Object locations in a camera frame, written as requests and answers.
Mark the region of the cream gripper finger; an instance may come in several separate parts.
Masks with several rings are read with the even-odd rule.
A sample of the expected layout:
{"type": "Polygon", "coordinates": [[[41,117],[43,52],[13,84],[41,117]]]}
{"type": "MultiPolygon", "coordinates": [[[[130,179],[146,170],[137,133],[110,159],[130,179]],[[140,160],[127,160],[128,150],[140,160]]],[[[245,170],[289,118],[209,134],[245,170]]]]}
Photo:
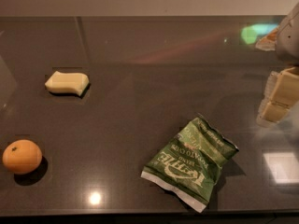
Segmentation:
{"type": "Polygon", "coordinates": [[[262,127],[270,127],[279,123],[289,112],[290,108],[281,103],[263,99],[258,109],[256,122],[262,127]]]}
{"type": "Polygon", "coordinates": [[[268,77],[264,97],[282,106],[294,106],[299,101],[299,67],[272,72],[268,77]]]}

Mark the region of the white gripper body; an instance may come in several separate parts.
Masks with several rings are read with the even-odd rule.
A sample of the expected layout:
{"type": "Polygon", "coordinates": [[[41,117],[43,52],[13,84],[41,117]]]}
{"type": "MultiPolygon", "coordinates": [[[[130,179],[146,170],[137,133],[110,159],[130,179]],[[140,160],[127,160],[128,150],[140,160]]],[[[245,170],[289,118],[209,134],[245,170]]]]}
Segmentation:
{"type": "Polygon", "coordinates": [[[278,27],[276,53],[285,63],[299,63],[299,3],[278,27]]]}

